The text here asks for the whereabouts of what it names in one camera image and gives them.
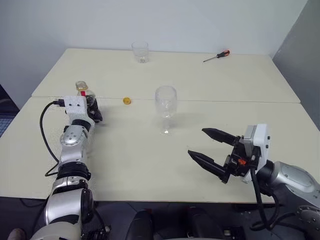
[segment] white table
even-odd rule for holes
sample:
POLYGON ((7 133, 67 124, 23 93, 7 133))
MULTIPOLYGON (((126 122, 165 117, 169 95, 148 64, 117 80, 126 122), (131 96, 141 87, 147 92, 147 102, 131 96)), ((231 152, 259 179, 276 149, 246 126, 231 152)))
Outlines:
MULTIPOLYGON (((0 196, 46 198, 54 165, 39 129, 47 97, 32 97, 0 138, 0 196)), ((104 121, 89 151, 90 187, 98 201, 255 202, 251 184, 231 177, 223 184, 188 155, 201 152, 223 164, 232 147, 213 142, 202 128, 244 134, 247 125, 267 123, 269 159, 297 165, 320 180, 319 131, 300 104, 179 101, 173 136, 159 133, 153 100, 98 99, 104 121)), ((67 124, 64 108, 52 107, 44 131, 56 155, 67 124)))
POLYGON ((74 95, 82 80, 100 98, 152 100, 157 87, 172 85, 179 100, 300 102, 269 56, 231 53, 203 63, 212 56, 150 52, 140 64, 132 51, 67 49, 32 96, 74 95))

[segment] clear plastic cup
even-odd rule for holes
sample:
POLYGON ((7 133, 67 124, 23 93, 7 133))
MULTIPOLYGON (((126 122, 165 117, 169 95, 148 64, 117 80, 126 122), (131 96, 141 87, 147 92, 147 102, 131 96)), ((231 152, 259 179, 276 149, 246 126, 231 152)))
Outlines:
POLYGON ((148 49, 148 43, 145 41, 135 41, 131 45, 133 54, 135 56, 135 59, 140 64, 145 64, 148 62, 148 55, 149 55, 149 49, 148 49))

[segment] yellow bottle cap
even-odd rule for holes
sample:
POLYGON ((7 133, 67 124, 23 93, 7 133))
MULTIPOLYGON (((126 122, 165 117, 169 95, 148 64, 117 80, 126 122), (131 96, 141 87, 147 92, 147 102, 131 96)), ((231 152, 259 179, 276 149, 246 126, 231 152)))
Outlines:
POLYGON ((122 101, 123 101, 123 103, 124 103, 125 105, 131 104, 131 99, 130 99, 130 97, 125 97, 122 101))

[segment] bottle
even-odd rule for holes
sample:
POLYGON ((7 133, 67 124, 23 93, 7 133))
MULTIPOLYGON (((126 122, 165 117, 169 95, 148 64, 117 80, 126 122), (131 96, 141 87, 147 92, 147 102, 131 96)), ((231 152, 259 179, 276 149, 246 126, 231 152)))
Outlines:
POLYGON ((96 95, 89 90, 88 85, 85 81, 77 81, 75 83, 76 89, 78 90, 78 96, 84 96, 86 98, 87 113, 88 116, 98 123, 103 120, 101 112, 98 109, 98 103, 96 95))

